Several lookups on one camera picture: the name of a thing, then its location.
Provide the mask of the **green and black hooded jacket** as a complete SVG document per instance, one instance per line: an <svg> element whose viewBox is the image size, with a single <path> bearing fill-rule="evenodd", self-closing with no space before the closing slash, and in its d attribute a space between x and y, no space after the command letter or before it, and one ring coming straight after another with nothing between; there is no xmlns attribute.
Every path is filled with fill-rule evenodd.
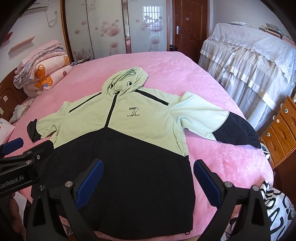
<svg viewBox="0 0 296 241"><path fill-rule="evenodd" d="M141 240L193 229L195 190L185 130L200 137L260 148L241 116L191 92L182 96L145 88L139 67L109 77L100 92L31 121L31 141L49 138L54 151L38 165L41 182L55 188L99 159L104 171L81 213L91 229L121 240Z"/></svg>

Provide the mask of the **white embroidered pillow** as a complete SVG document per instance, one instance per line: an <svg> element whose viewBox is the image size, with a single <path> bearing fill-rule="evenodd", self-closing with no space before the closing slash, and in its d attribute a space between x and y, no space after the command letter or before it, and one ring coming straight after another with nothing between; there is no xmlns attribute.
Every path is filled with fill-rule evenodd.
<svg viewBox="0 0 296 241"><path fill-rule="evenodd" d="M0 145L5 144L13 133L15 126L0 118Z"/></svg>

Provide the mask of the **black and white patterned cloth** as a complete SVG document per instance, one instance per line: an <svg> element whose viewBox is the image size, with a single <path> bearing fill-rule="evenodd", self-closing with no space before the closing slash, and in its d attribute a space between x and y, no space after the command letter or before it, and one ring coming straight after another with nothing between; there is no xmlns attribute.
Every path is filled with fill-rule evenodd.
<svg viewBox="0 0 296 241"><path fill-rule="evenodd" d="M282 240L285 231L295 222L295 209L283 192L265 180L249 190L238 188L240 206L237 216L230 219L221 240Z"/></svg>

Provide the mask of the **wooden headboard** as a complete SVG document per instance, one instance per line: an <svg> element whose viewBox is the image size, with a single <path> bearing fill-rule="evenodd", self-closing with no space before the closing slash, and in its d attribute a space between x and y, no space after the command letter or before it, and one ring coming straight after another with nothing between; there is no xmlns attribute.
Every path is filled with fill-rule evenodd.
<svg viewBox="0 0 296 241"><path fill-rule="evenodd" d="M17 89L14 84L15 70L13 69L1 82L0 85L0 107L1 118L9 121L13 116L15 107L22 104L28 96L23 89Z"/></svg>

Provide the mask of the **folded striped purple quilt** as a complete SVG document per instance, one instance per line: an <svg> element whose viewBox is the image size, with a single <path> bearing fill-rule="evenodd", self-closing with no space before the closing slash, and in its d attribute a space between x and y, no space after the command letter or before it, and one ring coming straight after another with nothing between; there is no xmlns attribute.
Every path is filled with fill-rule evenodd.
<svg viewBox="0 0 296 241"><path fill-rule="evenodd" d="M39 47L19 63L13 79L14 86L17 89L21 89L25 85L33 82L35 80L37 64L49 58L65 54L65 48L62 43L57 40L52 40Z"/></svg>

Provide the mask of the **folded pink bear quilt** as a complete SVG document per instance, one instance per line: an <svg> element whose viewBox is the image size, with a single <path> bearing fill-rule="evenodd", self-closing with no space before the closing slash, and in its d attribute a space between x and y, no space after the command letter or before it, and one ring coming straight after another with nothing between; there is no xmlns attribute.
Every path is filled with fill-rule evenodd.
<svg viewBox="0 0 296 241"><path fill-rule="evenodd" d="M41 61L35 67L34 81L23 86L28 97L36 97L52 89L72 71L68 55L60 55Z"/></svg>

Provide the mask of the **wooden drawer cabinet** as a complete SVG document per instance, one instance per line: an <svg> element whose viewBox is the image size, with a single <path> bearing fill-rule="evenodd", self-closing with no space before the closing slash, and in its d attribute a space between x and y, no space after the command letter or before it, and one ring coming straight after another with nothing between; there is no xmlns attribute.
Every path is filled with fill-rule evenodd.
<svg viewBox="0 0 296 241"><path fill-rule="evenodd" d="M295 103L287 97L280 112L262 135L271 154L274 187L295 203Z"/></svg>

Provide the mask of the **floral sliding wardrobe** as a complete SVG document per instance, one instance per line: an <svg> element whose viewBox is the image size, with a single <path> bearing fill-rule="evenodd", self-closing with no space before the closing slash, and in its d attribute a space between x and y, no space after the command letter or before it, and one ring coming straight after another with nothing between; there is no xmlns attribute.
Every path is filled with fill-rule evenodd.
<svg viewBox="0 0 296 241"><path fill-rule="evenodd" d="M61 1L66 48L73 61L167 51L169 1Z"/></svg>

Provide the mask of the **white air conditioner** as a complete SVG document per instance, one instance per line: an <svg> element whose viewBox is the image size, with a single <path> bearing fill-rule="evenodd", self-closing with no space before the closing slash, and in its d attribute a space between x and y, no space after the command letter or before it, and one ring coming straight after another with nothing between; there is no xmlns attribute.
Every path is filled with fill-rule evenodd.
<svg viewBox="0 0 296 241"><path fill-rule="evenodd" d="M46 9L50 3L51 0L37 0L27 9L27 11Z"/></svg>

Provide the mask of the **lace-covered furniture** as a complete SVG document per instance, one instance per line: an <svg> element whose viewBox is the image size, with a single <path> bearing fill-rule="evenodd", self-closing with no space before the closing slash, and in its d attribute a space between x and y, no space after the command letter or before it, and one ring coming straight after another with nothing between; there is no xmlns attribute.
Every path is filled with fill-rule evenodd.
<svg viewBox="0 0 296 241"><path fill-rule="evenodd" d="M261 30L217 23L200 54L199 66L255 130L271 120L295 87L295 47Z"/></svg>

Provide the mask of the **pink bed blanket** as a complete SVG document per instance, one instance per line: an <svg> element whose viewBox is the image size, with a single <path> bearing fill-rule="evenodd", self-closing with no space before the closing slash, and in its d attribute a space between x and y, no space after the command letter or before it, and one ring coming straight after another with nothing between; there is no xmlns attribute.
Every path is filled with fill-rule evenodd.
<svg viewBox="0 0 296 241"><path fill-rule="evenodd" d="M75 102L100 92L109 77L133 67L142 68L147 73L145 88L178 96L191 92L217 107L244 118L227 92L190 58L179 52L146 52L114 55L74 66L55 87L35 98L27 112L15 123L11 139L22 138L23 150L33 147L34 142L31 141L27 132L27 126L31 121L57 112L66 101ZM273 181L271 167L261 148L215 142L189 130L185 130L184 133L191 170L194 162L201 159L223 180L229 180L240 187L249 188L252 185L261 185L265 180ZM212 219L215 208L209 204L193 174L192 177L195 207L191 232L142 240L184 240L202 234ZM121 240L98 231L95 233L98 237L107 240Z"/></svg>

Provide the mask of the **brown wooden door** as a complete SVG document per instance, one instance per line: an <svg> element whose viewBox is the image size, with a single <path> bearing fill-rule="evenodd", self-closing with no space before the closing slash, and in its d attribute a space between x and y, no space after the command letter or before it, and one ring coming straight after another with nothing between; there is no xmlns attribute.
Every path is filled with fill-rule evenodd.
<svg viewBox="0 0 296 241"><path fill-rule="evenodd" d="M195 63L207 39L208 1L173 1L173 45Z"/></svg>

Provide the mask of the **pink wall shelf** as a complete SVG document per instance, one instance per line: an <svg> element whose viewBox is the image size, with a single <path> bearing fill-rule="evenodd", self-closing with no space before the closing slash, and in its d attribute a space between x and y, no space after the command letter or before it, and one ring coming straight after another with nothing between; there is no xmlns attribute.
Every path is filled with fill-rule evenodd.
<svg viewBox="0 0 296 241"><path fill-rule="evenodd" d="M32 37L29 37L28 39L25 39L23 40L22 42L19 42L18 44L15 44L13 45L8 54L11 54L12 52L16 51L17 49L21 48L22 46L26 45L26 44L29 44L30 42L32 42L36 37L35 36L32 36Z"/></svg>

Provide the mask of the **red wall shelf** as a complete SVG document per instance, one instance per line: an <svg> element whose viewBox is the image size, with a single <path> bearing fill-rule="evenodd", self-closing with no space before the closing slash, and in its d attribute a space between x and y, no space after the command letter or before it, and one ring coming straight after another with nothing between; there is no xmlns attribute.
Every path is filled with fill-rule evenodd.
<svg viewBox="0 0 296 241"><path fill-rule="evenodd" d="M4 37L2 43L4 43L4 42L6 42L7 40L9 40L12 34L13 34L13 32L9 32L9 33Z"/></svg>

